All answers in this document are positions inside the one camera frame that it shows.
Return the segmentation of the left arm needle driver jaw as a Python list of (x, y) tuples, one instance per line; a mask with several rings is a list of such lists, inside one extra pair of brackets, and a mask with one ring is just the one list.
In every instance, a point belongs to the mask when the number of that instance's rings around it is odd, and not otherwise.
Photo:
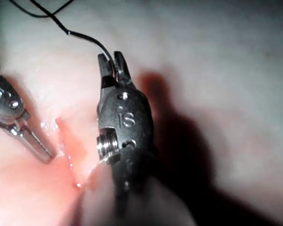
[(54, 152), (47, 140), (25, 120), (19, 123), (18, 139), (38, 160), (54, 159)]
[(24, 125), (20, 129), (11, 126), (8, 128), (8, 134), (17, 139), (38, 160), (43, 163), (50, 163), (50, 146), (39, 132)]

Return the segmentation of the right arm needle driver jaw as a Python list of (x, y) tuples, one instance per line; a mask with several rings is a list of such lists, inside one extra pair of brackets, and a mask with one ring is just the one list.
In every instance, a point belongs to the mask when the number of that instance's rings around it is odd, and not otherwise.
[(101, 89), (114, 86), (112, 67), (104, 54), (98, 54), (98, 62), (101, 77)]
[(135, 89), (127, 62), (121, 51), (114, 52), (114, 64), (116, 69), (116, 88)]

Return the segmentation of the left arm needle driver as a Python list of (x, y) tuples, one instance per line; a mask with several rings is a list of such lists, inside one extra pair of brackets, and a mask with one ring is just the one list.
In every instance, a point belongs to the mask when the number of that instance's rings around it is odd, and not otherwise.
[(0, 75), (0, 125), (17, 124), (30, 119), (30, 113), (14, 86)]

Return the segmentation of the right arm needle driver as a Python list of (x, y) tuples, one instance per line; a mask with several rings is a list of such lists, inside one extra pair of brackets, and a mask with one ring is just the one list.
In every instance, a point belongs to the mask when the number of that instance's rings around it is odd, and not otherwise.
[(100, 91), (97, 110), (100, 160), (119, 159), (126, 151), (154, 156), (154, 124), (147, 98), (132, 88)]

